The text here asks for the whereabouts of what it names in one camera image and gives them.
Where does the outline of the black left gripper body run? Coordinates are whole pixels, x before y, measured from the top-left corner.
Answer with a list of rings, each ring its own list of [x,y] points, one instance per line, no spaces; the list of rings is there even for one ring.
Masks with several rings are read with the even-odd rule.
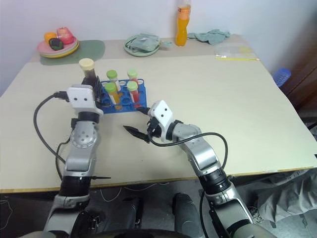
[[[110,107],[110,102],[107,101],[107,97],[105,95],[95,96],[95,104],[96,107]]]

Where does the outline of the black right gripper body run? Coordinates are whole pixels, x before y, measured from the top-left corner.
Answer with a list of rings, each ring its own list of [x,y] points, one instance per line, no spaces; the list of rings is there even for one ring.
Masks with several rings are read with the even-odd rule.
[[[161,127],[159,126],[159,121],[156,118],[151,118],[147,122],[147,134],[148,137],[161,137]]]

